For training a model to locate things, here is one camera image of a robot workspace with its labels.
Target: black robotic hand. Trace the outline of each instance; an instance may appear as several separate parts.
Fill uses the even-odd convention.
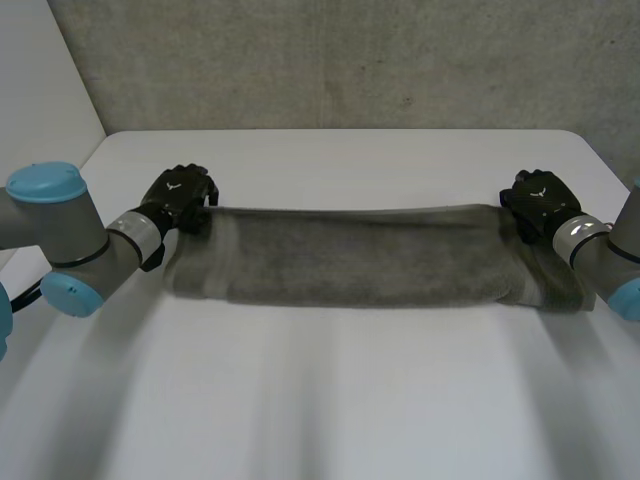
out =
[[[500,192],[500,204],[511,210],[525,243],[552,240],[560,225],[582,214],[580,202],[562,180],[541,170],[518,173],[513,186]]]
[[[219,191],[207,169],[194,164],[165,170],[142,199],[141,205],[154,206],[169,217],[169,228],[198,233],[208,221],[202,211],[205,201],[218,204]]]
[[[150,219],[164,240],[167,232],[177,228],[181,232],[198,233],[210,215],[205,202],[218,204],[219,191],[207,169],[194,164],[178,165],[165,170],[147,190],[140,206],[133,211]],[[145,272],[159,267],[164,258],[164,243],[140,266]]]

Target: logo on robotic hand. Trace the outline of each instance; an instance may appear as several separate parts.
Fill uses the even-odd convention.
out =
[[[530,193],[532,197],[544,197],[544,194],[547,192],[547,187],[544,187],[541,192],[538,193]]]

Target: folded towel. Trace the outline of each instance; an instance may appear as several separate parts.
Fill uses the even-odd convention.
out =
[[[488,205],[390,211],[215,207],[181,234],[167,287],[233,303],[591,310],[595,296],[549,245],[525,245]]]

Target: silver metal ring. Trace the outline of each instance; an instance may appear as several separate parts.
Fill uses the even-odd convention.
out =
[[[138,212],[123,213],[107,227],[107,230],[117,230],[138,245],[142,262],[162,244],[162,237],[155,223]]]

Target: black cable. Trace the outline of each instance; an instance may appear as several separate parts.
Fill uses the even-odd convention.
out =
[[[38,280],[36,283],[27,288],[24,292],[18,295],[16,298],[11,300],[11,311],[13,313],[19,312],[25,307],[28,307],[33,302],[35,302],[40,296],[42,292],[40,291],[40,282],[42,279]]]

